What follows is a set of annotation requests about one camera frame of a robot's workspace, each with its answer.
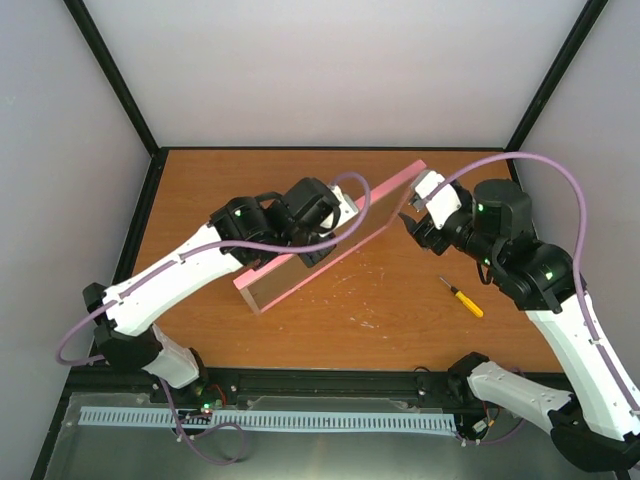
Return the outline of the yellow black flathead screwdriver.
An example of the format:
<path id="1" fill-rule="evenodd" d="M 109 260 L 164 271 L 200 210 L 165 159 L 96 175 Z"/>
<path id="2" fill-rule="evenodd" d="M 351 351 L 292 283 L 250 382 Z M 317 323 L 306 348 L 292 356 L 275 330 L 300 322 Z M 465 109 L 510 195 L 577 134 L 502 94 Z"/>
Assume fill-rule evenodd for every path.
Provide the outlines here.
<path id="1" fill-rule="evenodd" d="M 449 289 L 453 296 L 476 318 L 484 317 L 484 311 L 471 298 L 469 298 L 456 286 L 448 282 L 443 276 L 440 276 L 439 279 Z"/>

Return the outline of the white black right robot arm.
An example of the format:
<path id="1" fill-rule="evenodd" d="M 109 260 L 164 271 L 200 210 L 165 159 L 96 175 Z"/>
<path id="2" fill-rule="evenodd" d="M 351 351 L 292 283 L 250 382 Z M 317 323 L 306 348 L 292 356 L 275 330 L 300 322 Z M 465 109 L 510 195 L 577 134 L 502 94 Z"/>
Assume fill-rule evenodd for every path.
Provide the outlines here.
<path id="1" fill-rule="evenodd" d="M 411 237 L 436 255 L 454 247 L 473 259 L 482 283 L 495 285 L 543 335 L 571 384 L 568 391 L 546 387 L 472 352 L 449 370 L 458 400 L 475 397 L 511 411 L 549 434 L 585 472 L 638 466 L 639 414 L 616 381 L 633 384 L 609 371 L 617 356 L 600 326 L 587 325 L 580 306 L 592 302 L 578 296 L 571 256 L 536 237 L 529 195 L 508 179 L 468 191 L 432 170 L 411 192 L 411 204 L 426 212 L 419 221 L 402 217 Z"/>

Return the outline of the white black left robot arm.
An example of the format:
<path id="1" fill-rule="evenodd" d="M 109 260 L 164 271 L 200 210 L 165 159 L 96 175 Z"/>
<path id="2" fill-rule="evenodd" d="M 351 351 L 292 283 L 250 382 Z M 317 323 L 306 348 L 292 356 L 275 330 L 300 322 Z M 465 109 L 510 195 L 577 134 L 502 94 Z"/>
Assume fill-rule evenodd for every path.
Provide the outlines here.
<path id="1" fill-rule="evenodd" d="M 247 266 L 258 269 L 277 256 L 248 243 L 315 245 L 333 238 L 357 212 L 339 186 L 310 177 L 284 194 L 231 199 L 173 252 L 104 290 L 100 302 L 107 309 L 94 330 L 98 351 L 120 372 L 144 370 L 184 401 L 201 400 L 208 378 L 199 357 L 165 335 L 156 320 L 208 283 Z"/>

